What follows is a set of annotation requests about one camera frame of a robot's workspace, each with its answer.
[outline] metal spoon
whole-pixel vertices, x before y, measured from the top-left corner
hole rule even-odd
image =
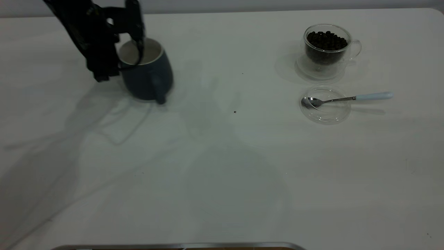
[[[345,98],[339,98],[339,99],[332,99],[328,101],[321,101],[314,97],[304,97],[301,100],[301,103],[308,109],[315,107],[319,108],[321,105],[327,102],[334,102],[334,101],[369,101],[369,100],[384,100],[384,99],[390,99],[393,97],[393,92],[381,92],[381,93],[374,93],[374,94],[367,94],[367,95],[357,95],[354,97],[345,97]]]

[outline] table surface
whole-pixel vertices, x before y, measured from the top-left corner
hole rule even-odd
[[[309,121],[304,30],[363,51],[335,85],[393,91]],[[55,18],[0,20],[0,249],[291,242],[444,246],[444,16],[432,9],[145,15],[170,58],[165,106],[96,83]]]

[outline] glass saucer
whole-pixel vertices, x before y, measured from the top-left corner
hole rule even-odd
[[[316,85],[308,89],[301,98],[299,98],[298,102],[302,113],[314,122],[326,125],[337,124],[347,119],[350,114],[351,108],[349,101],[325,103],[315,108],[309,102],[308,97],[327,101],[344,98],[346,96],[341,89],[333,85]]]

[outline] ceramic mug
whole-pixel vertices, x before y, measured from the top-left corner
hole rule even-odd
[[[119,49],[120,67],[134,66],[139,52],[132,41]],[[155,100],[164,104],[166,94],[173,85],[173,71],[162,45],[151,38],[145,38],[143,58],[138,66],[122,71],[123,82],[128,91],[141,100]]]

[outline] glass cup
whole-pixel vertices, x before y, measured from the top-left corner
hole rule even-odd
[[[313,106],[309,98],[317,98],[321,101],[345,98],[345,94],[340,88],[334,85],[315,85],[308,89],[299,98],[299,106],[302,113],[310,120],[320,124],[337,124],[347,119],[351,107],[349,101],[329,102],[320,107]]]
[[[347,46],[338,50],[324,50],[308,42],[311,32],[330,31],[347,41]],[[301,47],[297,56],[297,66],[300,71],[316,80],[327,80],[341,74],[349,61],[361,52],[359,40],[353,40],[345,29],[333,24],[317,24],[309,27],[301,40]]]

